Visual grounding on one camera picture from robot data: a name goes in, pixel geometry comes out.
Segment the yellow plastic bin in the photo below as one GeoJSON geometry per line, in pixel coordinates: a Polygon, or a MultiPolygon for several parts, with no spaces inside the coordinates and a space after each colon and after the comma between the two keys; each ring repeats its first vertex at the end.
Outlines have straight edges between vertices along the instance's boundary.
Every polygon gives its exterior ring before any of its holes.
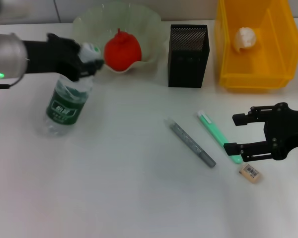
{"type": "Polygon", "coordinates": [[[298,29],[287,0],[219,0],[215,39],[220,85],[230,89],[278,89],[293,79],[298,29]],[[252,28],[256,45],[238,53],[236,32],[252,28]]]}

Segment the gray marker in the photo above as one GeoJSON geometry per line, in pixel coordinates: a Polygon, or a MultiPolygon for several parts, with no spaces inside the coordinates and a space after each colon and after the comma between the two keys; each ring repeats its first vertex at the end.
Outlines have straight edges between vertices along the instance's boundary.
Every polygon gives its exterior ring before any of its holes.
{"type": "Polygon", "coordinates": [[[171,130],[210,168],[216,165],[216,162],[174,120],[168,119],[166,122],[171,130]]]}

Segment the bottle cap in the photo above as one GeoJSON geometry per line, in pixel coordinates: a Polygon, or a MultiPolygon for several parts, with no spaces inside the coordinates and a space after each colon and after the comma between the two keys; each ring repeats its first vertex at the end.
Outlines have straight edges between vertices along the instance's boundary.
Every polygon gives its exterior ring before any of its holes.
{"type": "Polygon", "coordinates": [[[78,56],[83,63],[102,59],[100,49],[91,43],[83,43],[78,56]]]}

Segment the white table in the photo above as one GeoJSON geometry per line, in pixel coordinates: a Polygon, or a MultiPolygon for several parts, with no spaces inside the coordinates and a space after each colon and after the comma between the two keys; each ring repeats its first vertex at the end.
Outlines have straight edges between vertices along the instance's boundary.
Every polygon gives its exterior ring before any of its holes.
{"type": "MultiPolygon", "coordinates": [[[[57,74],[0,91],[0,238],[298,238],[298,148],[283,161],[252,163],[264,179],[251,184],[195,116],[205,110],[232,142],[264,140],[262,123],[236,127],[231,117],[283,101],[298,110],[298,70],[283,90],[229,93],[214,76],[214,22],[182,23],[209,25],[201,89],[167,87],[167,50],[157,69],[102,71],[73,133],[55,139],[37,128],[57,74]],[[164,125],[168,116],[213,169],[164,125]]],[[[71,25],[0,26],[10,32],[44,40],[68,37],[71,25]]]]}

